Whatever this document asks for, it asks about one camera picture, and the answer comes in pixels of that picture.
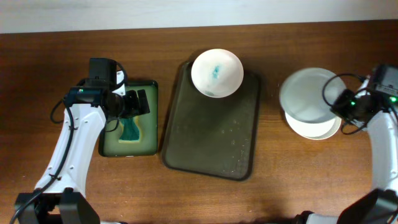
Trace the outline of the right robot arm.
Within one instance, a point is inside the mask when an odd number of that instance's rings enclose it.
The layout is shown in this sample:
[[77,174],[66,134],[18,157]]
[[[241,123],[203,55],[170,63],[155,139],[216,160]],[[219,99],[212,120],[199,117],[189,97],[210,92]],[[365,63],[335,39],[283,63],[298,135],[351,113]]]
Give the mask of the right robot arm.
[[345,125],[366,131],[372,149],[372,191],[337,217],[304,211],[291,223],[397,222],[397,66],[380,64],[368,77],[357,76],[359,90],[343,90],[330,111]]

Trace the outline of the white plate bottom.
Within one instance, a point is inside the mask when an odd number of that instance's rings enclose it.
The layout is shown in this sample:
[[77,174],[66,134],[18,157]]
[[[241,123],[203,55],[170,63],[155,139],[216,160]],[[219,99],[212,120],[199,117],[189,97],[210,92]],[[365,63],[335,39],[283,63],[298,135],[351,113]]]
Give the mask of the white plate bottom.
[[293,73],[280,88],[282,109],[296,120],[322,123],[335,117],[331,104],[346,89],[339,77],[324,68],[304,68]]

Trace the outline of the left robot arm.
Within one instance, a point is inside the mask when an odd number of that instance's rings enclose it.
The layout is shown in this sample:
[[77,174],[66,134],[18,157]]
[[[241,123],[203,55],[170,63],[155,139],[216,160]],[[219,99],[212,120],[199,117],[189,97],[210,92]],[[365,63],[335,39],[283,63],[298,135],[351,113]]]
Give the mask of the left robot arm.
[[136,118],[150,112],[144,90],[126,90],[124,67],[110,58],[91,58],[89,76],[59,101],[62,131],[52,158],[31,193],[20,193],[11,223],[101,223],[85,197],[88,168],[98,137],[115,121],[121,142],[138,142]]

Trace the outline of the white plate top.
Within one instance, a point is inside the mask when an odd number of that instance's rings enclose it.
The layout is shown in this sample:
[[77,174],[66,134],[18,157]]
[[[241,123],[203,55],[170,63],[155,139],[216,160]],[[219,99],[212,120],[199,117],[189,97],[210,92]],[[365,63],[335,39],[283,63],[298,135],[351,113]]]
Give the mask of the white plate top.
[[244,69],[240,59],[225,49],[201,53],[193,62],[191,79],[195,88],[212,98],[232,95],[242,84]]

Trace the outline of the green and yellow sponge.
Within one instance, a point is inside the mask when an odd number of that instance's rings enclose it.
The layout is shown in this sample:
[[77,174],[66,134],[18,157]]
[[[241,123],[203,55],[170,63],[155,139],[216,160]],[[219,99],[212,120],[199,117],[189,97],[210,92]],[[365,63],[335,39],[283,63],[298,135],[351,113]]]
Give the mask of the green and yellow sponge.
[[137,143],[141,140],[141,127],[139,118],[124,118],[120,120],[122,133],[119,138],[120,143]]

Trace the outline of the white plate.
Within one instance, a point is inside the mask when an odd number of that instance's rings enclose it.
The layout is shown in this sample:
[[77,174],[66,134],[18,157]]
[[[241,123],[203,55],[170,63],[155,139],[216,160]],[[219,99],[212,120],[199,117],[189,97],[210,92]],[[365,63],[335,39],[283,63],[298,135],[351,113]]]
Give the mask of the white plate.
[[225,49],[201,53],[193,62],[191,79],[195,88],[212,98],[232,95],[242,84],[244,69],[240,59]]
[[339,77],[324,68],[304,68],[293,73],[280,88],[282,109],[296,120],[322,123],[335,117],[331,104],[346,89]]
[[322,123],[304,123],[285,113],[286,122],[298,135],[311,140],[324,140],[332,137],[340,128],[341,118],[336,117]]

